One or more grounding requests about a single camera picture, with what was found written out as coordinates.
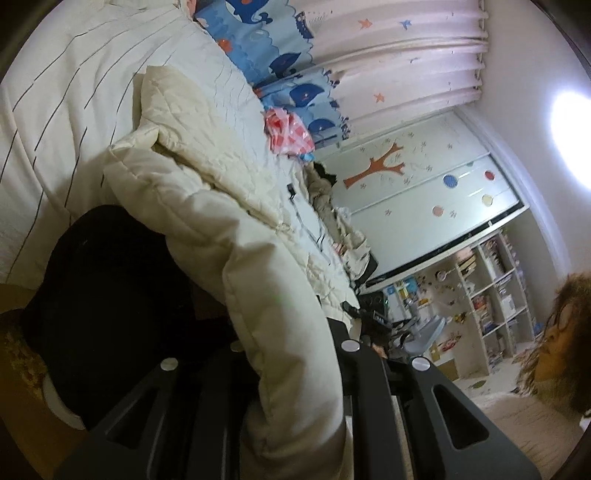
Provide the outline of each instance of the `ceiling light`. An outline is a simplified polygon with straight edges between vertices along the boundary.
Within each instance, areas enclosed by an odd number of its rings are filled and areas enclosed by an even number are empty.
[[[591,99],[575,92],[560,94],[552,108],[551,128],[564,162],[591,189]]]

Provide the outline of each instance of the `blanket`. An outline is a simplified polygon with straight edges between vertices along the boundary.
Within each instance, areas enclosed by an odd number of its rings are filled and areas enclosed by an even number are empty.
[[[241,477],[352,475],[327,312],[357,304],[295,242],[277,186],[207,96],[172,67],[148,67],[138,129],[110,148],[105,178],[125,209],[163,233],[175,262],[228,308],[259,374]],[[320,305],[316,299],[323,301]]]
[[[369,243],[363,232],[355,229],[332,205],[332,185],[320,177],[313,163],[306,165],[306,187],[310,203],[322,219],[330,236],[339,244],[339,255],[351,280],[357,280],[369,263]]]

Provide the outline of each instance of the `pink cloth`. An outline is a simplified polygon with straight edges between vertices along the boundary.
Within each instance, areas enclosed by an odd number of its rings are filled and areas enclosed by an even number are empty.
[[[314,151],[312,136],[295,113],[288,113],[283,108],[270,108],[265,112],[265,127],[273,153],[302,155]]]
[[[197,3],[199,3],[199,0],[187,0],[187,8],[189,9],[189,16],[191,18],[193,18],[193,15],[195,14]]]

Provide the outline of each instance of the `striped bedsheet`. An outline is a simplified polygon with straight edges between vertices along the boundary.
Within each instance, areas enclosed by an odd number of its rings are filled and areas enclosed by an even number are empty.
[[[306,202],[301,166],[271,154],[262,106],[242,73],[173,6],[139,11],[64,0],[33,32],[0,85],[0,283],[36,288],[59,236],[79,216],[115,203],[106,147],[139,121],[149,65],[179,69],[213,99],[252,158],[271,170],[302,248],[346,275]],[[287,184],[300,192],[289,202]]]

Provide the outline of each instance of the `curtain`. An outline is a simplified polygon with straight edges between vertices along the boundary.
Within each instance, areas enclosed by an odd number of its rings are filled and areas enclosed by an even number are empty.
[[[480,97],[479,0],[213,0],[194,17],[317,148]]]

